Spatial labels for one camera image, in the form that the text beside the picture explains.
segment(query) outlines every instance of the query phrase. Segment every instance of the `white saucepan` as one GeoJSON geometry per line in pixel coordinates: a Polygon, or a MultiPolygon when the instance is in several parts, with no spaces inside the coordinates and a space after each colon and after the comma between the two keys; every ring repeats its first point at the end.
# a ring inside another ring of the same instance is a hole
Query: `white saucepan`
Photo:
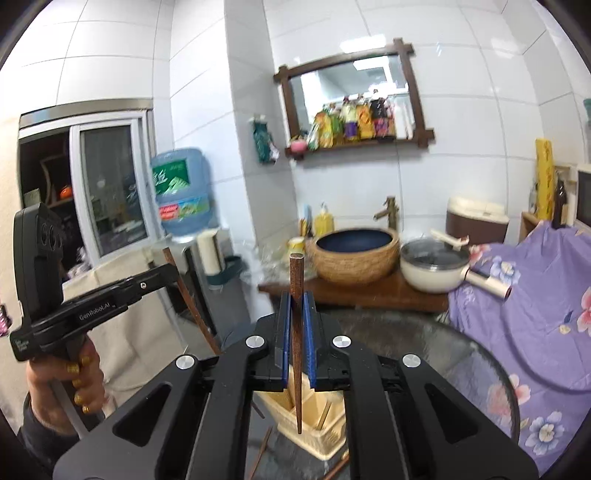
{"type": "Polygon", "coordinates": [[[511,294],[511,286],[493,277],[470,270],[469,238],[453,238],[431,230],[433,238],[419,238],[400,250],[400,269],[414,288],[428,293],[444,293],[467,281],[502,299],[511,294]]]}

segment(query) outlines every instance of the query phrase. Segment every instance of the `faucet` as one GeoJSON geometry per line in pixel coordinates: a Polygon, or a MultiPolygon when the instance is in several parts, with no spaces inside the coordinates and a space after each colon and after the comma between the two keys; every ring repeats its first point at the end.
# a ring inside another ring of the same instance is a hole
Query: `faucet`
{"type": "Polygon", "coordinates": [[[388,228],[398,230],[398,212],[400,209],[396,205],[396,197],[387,197],[384,202],[386,208],[374,215],[374,220],[379,220],[388,215],[388,228]]]}

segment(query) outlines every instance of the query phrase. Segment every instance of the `microwave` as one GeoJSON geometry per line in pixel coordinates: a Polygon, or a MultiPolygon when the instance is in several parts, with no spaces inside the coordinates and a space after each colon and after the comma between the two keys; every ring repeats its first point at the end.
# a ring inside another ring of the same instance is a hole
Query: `microwave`
{"type": "Polygon", "coordinates": [[[577,165],[574,226],[591,233],[591,164],[577,165]]]}

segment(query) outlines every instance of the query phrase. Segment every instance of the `pot handle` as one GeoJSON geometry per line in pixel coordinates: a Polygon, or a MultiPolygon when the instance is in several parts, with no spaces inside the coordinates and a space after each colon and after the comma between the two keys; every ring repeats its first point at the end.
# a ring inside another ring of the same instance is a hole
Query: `pot handle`
{"type": "Polygon", "coordinates": [[[430,233],[434,239],[441,240],[442,242],[450,244],[454,250],[459,250],[463,246],[470,243],[469,236],[465,236],[463,238],[455,238],[451,235],[448,235],[446,233],[440,232],[439,230],[435,230],[435,229],[431,229],[430,233]]]}
{"type": "Polygon", "coordinates": [[[509,298],[509,295],[511,295],[511,286],[504,284],[497,278],[485,277],[484,275],[473,272],[470,270],[470,267],[465,267],[462,273],[467,282],[470,282],[472,285],[482,288],[499,298],[506,300],[509,298]]]}

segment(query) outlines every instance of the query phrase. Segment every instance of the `teal container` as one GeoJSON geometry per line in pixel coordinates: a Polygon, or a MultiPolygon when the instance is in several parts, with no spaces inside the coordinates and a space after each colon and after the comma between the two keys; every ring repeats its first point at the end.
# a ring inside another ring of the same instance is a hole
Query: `teal container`
{"type": "Polygon", "coordinates": [[[216,226],[210,194],[209,163],[197,148],[156,155],[151,162],[162,226],[175,238],[216,226]]]}

